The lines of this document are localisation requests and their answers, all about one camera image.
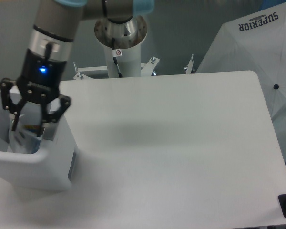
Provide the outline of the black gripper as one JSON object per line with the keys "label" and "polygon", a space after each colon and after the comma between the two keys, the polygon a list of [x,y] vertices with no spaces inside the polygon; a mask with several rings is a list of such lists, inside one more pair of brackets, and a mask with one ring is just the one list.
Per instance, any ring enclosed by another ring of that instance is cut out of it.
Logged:
{"label": "black gripper", "polygon": [[[71,98],[60,94],[59,85],[67,62],[59,62],[35,54],[27,49],[20,77],[13,81],[3,78],[0,81],[2,108],[13,115],[12,131],[17,129],[20,114],[27,102],[40,104],[41,121],[37,136],[42,135],[44,124],[57,123],[71,105]],[[21,99],[15,104],[10,90],[17,86]],[[47,104],[59,98],[60,106],[53,113],[47,112]]]}

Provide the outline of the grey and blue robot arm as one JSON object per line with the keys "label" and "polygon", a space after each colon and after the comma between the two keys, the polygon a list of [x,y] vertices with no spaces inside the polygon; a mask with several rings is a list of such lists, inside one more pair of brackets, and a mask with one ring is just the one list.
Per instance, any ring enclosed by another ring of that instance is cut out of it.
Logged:
{"label": "grey and blue robot arm", "polygon": [[58,122],[70,107],[71,99],[59,85],[81,20],[127,24],[151,13],[154,5],[153,0],[42,0],[20,76],[0,81],[2,107],[13,119],[10,130],[16,130],[28,102],[41,107],[40,127]]}

